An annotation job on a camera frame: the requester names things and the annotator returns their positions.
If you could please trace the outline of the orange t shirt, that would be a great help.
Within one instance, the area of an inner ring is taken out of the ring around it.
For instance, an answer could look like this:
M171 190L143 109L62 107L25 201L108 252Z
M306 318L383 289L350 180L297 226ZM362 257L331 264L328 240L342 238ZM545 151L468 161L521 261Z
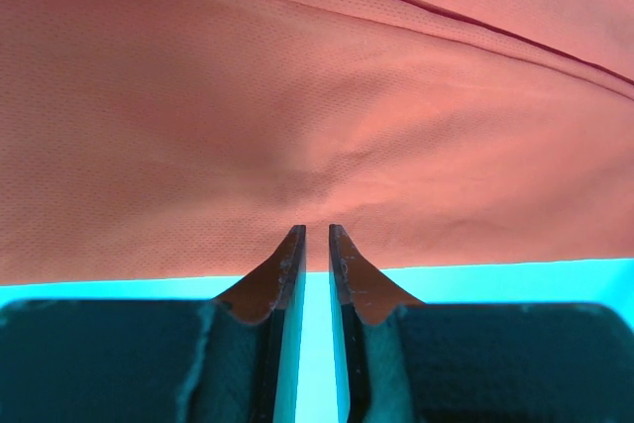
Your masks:
M1 0L1 280L633 253L633 0Z

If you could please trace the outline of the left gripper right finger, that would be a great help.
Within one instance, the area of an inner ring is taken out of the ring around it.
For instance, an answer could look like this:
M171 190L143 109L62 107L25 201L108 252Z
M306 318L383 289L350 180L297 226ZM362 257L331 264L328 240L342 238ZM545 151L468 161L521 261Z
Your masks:
M427 303L329 228L343 422L629 422L633 332L608 307Z

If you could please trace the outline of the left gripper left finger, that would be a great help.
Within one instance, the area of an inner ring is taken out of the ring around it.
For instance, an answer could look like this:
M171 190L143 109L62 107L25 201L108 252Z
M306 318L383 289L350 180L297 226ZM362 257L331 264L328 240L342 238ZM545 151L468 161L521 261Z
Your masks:
M29 299L1 310L5 422L291 422L306 229L211 299Z

